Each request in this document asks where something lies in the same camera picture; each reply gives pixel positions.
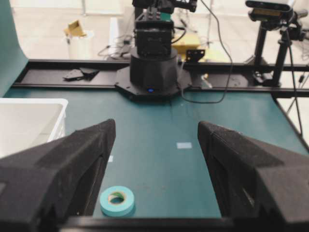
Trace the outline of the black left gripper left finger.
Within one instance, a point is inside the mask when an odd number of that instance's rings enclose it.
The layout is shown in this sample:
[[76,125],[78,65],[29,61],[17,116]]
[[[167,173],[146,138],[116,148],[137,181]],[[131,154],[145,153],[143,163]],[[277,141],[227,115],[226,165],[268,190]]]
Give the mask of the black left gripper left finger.
[[90,215],[116,137],[113,119],[0,160],[0,229],[53,232]]

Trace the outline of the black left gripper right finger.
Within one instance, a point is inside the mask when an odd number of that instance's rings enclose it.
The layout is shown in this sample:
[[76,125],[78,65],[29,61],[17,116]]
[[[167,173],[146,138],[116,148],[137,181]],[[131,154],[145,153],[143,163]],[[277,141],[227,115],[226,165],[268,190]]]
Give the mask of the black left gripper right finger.
[[221,215],[237,232],[309,229],[309,159],[201,121],[198,141]]

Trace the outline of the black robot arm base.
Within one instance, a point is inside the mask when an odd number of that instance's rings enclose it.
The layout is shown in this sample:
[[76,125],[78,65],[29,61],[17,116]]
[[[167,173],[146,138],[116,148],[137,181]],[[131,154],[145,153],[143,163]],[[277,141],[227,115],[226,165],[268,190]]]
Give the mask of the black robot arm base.
[[130,64],[116,73],[115,86],[133,97],[163,99],[184,93],[192,86],[191,75],[172,44],[174,22],[162,14],[175,8],[195,12],[195,0],[134,0],[132,5],[146,11],[135,20],[135,46]]

